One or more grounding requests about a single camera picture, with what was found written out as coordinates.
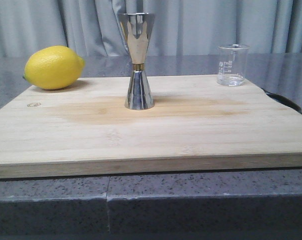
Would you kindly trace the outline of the wooden cutting board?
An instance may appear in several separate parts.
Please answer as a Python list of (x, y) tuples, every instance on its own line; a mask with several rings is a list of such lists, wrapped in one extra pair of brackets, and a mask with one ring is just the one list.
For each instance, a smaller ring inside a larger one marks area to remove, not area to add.
[(28, 88), (0, 109), (0, 179), (302, 167), (302, 115), (250, 81), (148, 81), (148, 110), (125, 107), (127, 77)]

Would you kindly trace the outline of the silver steel jigger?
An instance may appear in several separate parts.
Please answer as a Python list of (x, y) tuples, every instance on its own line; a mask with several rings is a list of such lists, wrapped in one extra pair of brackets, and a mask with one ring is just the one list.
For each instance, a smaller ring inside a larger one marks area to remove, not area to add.
[(151, 13), (122, 13), (118, 15), (132, 62), (132, 72), (125, 100), (130, 110), (147, 110), (154, 106), (145, 62), (151, 39), (155, 15)]

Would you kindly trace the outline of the yellow lemon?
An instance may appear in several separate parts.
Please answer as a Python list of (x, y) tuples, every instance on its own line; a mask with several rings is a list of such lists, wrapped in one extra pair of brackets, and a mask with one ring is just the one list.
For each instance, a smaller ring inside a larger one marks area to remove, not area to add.
[(58, 90), (72, 85), (85, 67), (85, 60), (71, 48), (55, 45), (31, 55), (23, 78), (44, 90)]

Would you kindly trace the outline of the clear glass beaker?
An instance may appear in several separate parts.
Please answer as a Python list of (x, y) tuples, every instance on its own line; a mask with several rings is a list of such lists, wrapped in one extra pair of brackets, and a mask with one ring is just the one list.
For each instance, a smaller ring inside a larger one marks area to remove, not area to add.
[(218, 47), (218, 84), (238, 87), (244, 83), (249, 49), (246, 44), (224, 44)]

